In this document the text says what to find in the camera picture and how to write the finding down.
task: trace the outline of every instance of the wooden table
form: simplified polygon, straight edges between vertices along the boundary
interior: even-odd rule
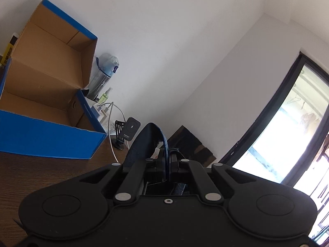
[[[127,149],[114,148],[114,152],[122,163]],[[24,230],[13,220],[19,220],[19,204],[26,195],[112,162],[115,162],[115,159],[108,138],[90,160],[0,153],[0,240],[9,247],[26,236]]]

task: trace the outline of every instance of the black window frame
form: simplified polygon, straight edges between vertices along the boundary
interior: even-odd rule
[[[324,82],[329,85],[329,75],[314,61],[308,58],[305,54],[299,53],[299,56],[291,66],[287,75],[283,79],[281,85],[274,93],[269,103],[262,110],[260,115],[242,136],[242,138],[225,154],[220,160],[221,163],[233,166],[245,152],[252,146],[260,134],[264,131],[266,126],[272,120],[274,115],[277,113],[290,90],[294,86],[300,72],[304,65],[309,67],[314,73],[316,73]],[[317,152],[322,146],[325,137],[329,131],[329,105],[323,115],[323,118],[307,145],[304,153],[298,159],[297,163],[288,173],[288,175],[282,180],[281,184],[294,186],[297,181],[301,178],[304,172],[309,168],[310,164],[314,160]]]

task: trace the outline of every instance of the yellow and black object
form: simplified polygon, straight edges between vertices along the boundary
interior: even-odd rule
[[[9,57],[10,57],[10,54],[12,53],[12,50],[14,48],[14,44],[16,43],[18,37],[19,37],[18,34],[16,34],[16,33],[13,34],[13,36],[12,36],[9,44],[7,45],[7,48],[6,48],[5,52],[3,53],[3,57],[2,57],[2,59],[0,61],[0,63],[2,65],[6,65],[7,64],[7,61],[9,59]]]

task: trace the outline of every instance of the water bottle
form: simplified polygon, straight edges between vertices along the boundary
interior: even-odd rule
[[[96,63],[98,71],[92,77],[88,84],[89,93],[87,98],[94,100],[103,86],[108,82],[108,80],[116,73],[116,70],[119,67],[119,60],[115,56],[111,56],[107,59],[103,65],[99,65],[99,59],[96,57]]]

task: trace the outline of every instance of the blue cardboard box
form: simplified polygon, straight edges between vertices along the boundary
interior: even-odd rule
[[[0,151],[89,159],[106,138],[81,89],[97,37],[42,0],[0,81]]]

